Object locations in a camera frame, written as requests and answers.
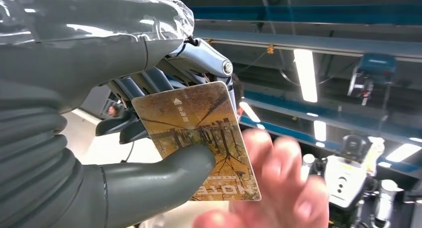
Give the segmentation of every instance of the blue beam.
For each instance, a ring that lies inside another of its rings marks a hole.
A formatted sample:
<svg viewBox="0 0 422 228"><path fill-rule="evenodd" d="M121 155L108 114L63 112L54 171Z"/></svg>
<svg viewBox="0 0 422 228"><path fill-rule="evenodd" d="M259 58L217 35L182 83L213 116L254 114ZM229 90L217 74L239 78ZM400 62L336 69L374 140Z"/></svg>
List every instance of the blue beam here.
<svg viewBox="0 0 422 228"><path fill-rule="evenodd" d="M422 4L194 6L195 19L422 25Z"/></svg>
<svg viewBox="0 0 422 228"><path fill-rule="evenodd" d="M308 49L315 53L360 57L364 53L388 54L397 60L422 62L421 42L364 40L321 36L253 33L227 30L195 30L195 37L212 39L213 43L255 46L275 49Z"/></svg>
<svg viewBox="0 0 422 228"><path fill-rule="evenodd" d="M355 127L362 127L367 130L373 131L371 133L372 135L375 135L375 133L377 133L376 131L378 129L379 123L378 118L365 117L358 114L350 114L344 112L341 113L340 117L337 111L319 107L314 104L311 105L296 101L289 101L252 91L245 91L245 97L249 100L258 101L277 107L282 107L284 109L300 112L303 114L313 113L317 114L321 118L328 118L330 120L339 121L341 123L354 125ZM408 143L413 143L411 140L408 139L409 137L419 137L422 134L422 129L420 128L402 126L394 123L384 124L382 131L384 133L392 134L394 136L401 136L402 138L400 139L400 142L406 141Z"/></svg>
<svg viewBox="0 0 422 228"><path fill-rule="evenodd" d="M242 124L248 125L250 127L256 127L256 123L253 122L250 118L248 118L247 116L242 116L240 119L240 122ZM296 130L292 130L286 127L282 127L279 125L275 125L269 122L265 122L262 121L260 124L264 125L265 129L269 132L272 133L274 135L287 135L287 136L291 136L296 138L297 140L307 143L307 144L315 144L317 142L317 140L308 134L296 131ZM337 142L333 142L333 141L325 141L325 148L331 151L340 151L341 149L341 144L337 143ZM408 164L408 163L404 163L404 162L391 162L385 159L385 157L380 157L378 159L377 162L388 162L391 164L391 168L398 170L398 171L402 171L405 173L410 173L410 172L414 172L418 169L420 169L420 166L417 165L413 165L413 164Z"/></svg>

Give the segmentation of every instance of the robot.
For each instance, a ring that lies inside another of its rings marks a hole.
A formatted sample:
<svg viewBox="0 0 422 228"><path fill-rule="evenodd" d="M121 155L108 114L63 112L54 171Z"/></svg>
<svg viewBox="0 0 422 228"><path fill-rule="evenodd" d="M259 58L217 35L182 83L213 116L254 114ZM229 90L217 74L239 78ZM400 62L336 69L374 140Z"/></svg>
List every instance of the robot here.
<svg viewBox="0 0 422 228"><path fill-rule="evenodd" d="M364 54L353 70L347 95L360 98L361 105L366 106L375 85L386 85L390 89L396 67L394 56Z"/></svg>
<svg viewBox="0 0 422 228"><path fill-rule="evenodd" d="M331 155L321 160L306 154L302 163L302 178L314 174L322 176L330 192L329 227L389 228L393 201L398 191L392 180L378 182L374 173L368 173L365 159L371 148L367 137L348 135L343 138L339 155ZM376 196L375 210L371 215L370 226L361 220L365 197Z"/></svg>
<svg viewBox="0 0 422 228"><path fill-rule="evenodd" d="M126 110L96 133L121 143L146 136L131 99L173 89L168 76L224 81L234 100L231 62L193 30L178 0L0 0L0 227L128 227L192 196L215 166L204 146L153 164L82 165L59 133L61 114L98 85Z"/></svg>

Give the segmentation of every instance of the ceiling light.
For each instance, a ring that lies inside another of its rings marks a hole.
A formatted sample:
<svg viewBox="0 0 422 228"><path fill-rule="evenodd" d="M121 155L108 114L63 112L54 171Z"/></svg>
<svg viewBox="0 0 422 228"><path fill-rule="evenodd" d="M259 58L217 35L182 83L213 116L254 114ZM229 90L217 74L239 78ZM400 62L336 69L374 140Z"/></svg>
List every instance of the ceiling light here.
<svg viewBox="0 0 422 228"><path fill-rule="evenodd" d="M324 142L326 140L326 125L327 124L323 121L314 121L314 134L316 140L321 142Z"/></svg>
<svg viewBox="0 0 422 228"><path fill-rule="evenodd" d="M317 147L325 147L325 144L324 144L324 143L322 143L322 142L316 142L316 143L315 143L315 145L316 145Z"/></svg>
<svg viewBox="0 0 422 228"><path fill-rule="evenodd" d="M139 22L144 23L144 24L148 24L148 25L154 25L154 21L153 20L142 19Z"/></svg>
<svg viewBox="0 0 422 228"><path fill-rule="evenodd" d="M392 153L390 153L386 159L392 162L401 162L406 158L412 156L414 153L418 152L421 147L413 145L413 144L403 144Z"/></svg>
<svg viewBox="0 0 422 228"><path fill-rule="evenodd" d="M417 137L410 137L409 139L415 142L422 142L422 139Z"/></svg>
<svg viewBox="0 0 422 228"><path fill-rule="evenodd" d="M317 114L313 114L313 113L306 113L306 115L312 116L312 117L318 117Z"/></svg>
<svg viewBox="0 0 422 228"><path fill-rule="evenodd" d="M387 167L387 168L391 167L391 163L388 163L388 162L380 162L378 163L378 165L381 167Z"/></svg>
<svg viewBox="0 0 422 228"><path fill-rule="evenodd" d="M256 126L257 126L258 128L260 128L260 129L264 129L264 130L265 130L264 125L262 125L262 124L260 124L260 123L259 123L259 124L257 124Z"/></svg>
<svg viewBox="0 0 422 228"><path fill-rule="evenodd" d="M239 105L252 121L261 122L247 102L240 102Z"/></svg>
<svg viewBox="0 0 422 228"><path fill-rule="evenodd" d="M295 55L295 63L298 70L299 82L301 84L302 96L305 101L316 103L318 98L312 51L296 49L293 53Z"/></svg>

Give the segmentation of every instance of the human finger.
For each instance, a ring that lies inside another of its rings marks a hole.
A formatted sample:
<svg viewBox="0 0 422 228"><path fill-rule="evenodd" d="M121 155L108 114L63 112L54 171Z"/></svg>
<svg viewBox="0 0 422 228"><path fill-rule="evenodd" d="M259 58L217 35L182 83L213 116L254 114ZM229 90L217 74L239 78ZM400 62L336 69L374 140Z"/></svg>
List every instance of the human finger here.
<svg viewBox="0 0 422 228"><path fill-rule="evenodd" d="M243 140L255 174L261 169L266 155L273 147L269 133L261 129L247 129L243 132Z"/></svg>
<svg viewBox="0 0 422 228"><path fill-rule="evenodd" d="M293 208L300 227L326 228L328 226L328 189L320 176L310 176Z"/></svg>
<svg viewBox="0 0 422 228"><path fill-rule="evenodd" d="M262 166L261 176L265 187L279 194L287 177L290 183L297 183L300 179L301 160L301 148L295 139L278 138Z"/></svg>
<svg viewBox="0 0 422 228"><path fill-rule="evenodd" d="M213 210L197 216L193 228L245 228L238 215L231 212Z"/></svg>

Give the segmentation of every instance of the wire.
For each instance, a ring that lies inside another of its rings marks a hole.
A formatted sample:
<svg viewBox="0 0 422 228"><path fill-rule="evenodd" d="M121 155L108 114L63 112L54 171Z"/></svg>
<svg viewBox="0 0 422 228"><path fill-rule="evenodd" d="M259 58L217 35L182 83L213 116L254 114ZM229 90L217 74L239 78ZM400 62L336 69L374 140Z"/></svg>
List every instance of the wire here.
<svg viewBox="0 0 422 228"><path fill-rule="evenodd" d="M386 120L385 111L387 110L387 102L388 102L388 99L390 98L390 88L391 88L391 82L388 82L387 90L385 92L384 100L383 100L383 106L382 106L382 111L381 111L381 119L380 119L380 123L378 124L378 135L380 135L382 125L384 124L384 121Z"/></svg>
<svg viewBox="0 0 422 228"><path fill-rule="evenodd" d="M294 81L292 81L291 79L289 79L289 77L287 77L287 75L284 73L284 71L282 69L280 69L280 74L281 76L283 76L283 78L287 81L289 81L290 83L296 85L296 86L300 86L300 84L295 83Z"/></svg>
<svg viewBox="0 0 422 228"><path fill-rule="evenodd" d="M319 82L318 84L320 85L320 84L323 84L323 83L325 83L325 82L327 82L327 81L331 80L332 78L336 77L336 76L338 75L338 73L339 73L339 72L342 72L342 71L344 71L344 70L348 69L350 66L354 65L357 61L358 61L358 60L353 61L352 63L348 64L346 67L344 67L344 68L342 68L342 69L338 70L338 72L337 72L337 73L335 73L334 75L332 75L332 76L328 77L327 79L325 79L325 80L323 80L323 81Z"/></svg>
<svg viewBox="0 0 422 228"><path fill-rule="evenodd" d="M267 52L262 53L262 55L260 55L258 58L256 58L256 60L254 60L250 65L240 69L239 71L236 72L236 74L240 74L242 72L245 72L249 67L253 66L256 62L258 62L259 59L262 58L262 56L264 56Z"/></svg>
<svg viewBox="0 0 422 228"><path fill-rule="evenodd" d="M363 227L365 227L365 228L370 228L369 226L368 226L368 224L366 224L365 222L363 222L363 221L359 221L359 225L361 225L361 226L363 226Z"/></svg>
<svg viewBox="0 0 422 228"><path fill-rule="evenodd" d="M133 151L133 147L135 146L135 141L132 142L132 147L130 148L130 152L129 155L127 156L127 158L125 160L121 160L120 163L124 163L127 162L130 158L130 156L132 155L132 151Z"/></svg>

